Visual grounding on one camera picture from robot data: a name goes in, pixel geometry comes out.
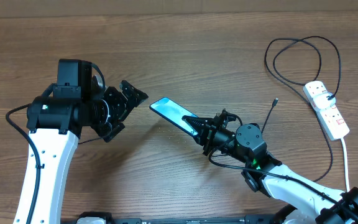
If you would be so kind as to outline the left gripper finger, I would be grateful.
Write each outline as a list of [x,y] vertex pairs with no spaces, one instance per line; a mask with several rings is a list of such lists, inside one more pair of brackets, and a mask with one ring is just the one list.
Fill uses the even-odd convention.
[[110,123],[106,122],[104,124],[95,124],[93,130],[99,136],[100,139],[103,139],[105,142],[110,142],[125,128],[122,122]]
[[126,80],[123,80],[120,83],[120,89],[122,90],[122,94],[127,99],[125,111],[122,117],[127,117],[134,108],[138,107],[149,98],[145,92],[135,88]]

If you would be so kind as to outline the blue Galaxy smartphone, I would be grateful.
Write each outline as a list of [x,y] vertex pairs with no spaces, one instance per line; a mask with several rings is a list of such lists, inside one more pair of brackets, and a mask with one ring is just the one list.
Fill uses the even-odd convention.
[[194,130],[186,121],[183,120],[184,116],[197,118],[197,115],[188,111],[186,108],[182,107],[170,98],[163,97],[152,103],[149,108],[188,135],[194,137],[198,134],[196,130]]

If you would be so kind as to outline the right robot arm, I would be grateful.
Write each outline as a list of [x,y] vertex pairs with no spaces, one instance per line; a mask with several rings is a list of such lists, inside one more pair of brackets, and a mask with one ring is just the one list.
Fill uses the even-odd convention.
[[262,131],[255,123],[227,130],[238,116],[223,110],[214,118],[183,116],[182,121],[197,134],[195,141],[211,161],[216,151],[243,163],[234,166],[254,192],[286,202],[273,223],[358,223],[358,188],[348,192],[331,189],[293,172],[267,150]]

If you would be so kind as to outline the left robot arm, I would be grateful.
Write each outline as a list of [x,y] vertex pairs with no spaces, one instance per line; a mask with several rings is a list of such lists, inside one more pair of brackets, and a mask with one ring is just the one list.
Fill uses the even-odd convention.
[[148,96],[123,80],[106,86],[92,62],[60,59],[57,82],[24,105],[25,132],[10,116],[7,122],[28,142],[24,182],[14,223],[60,223],[68,170],[81,144],[81,131],[90,127],[104,142],[124,128],[124,120]]

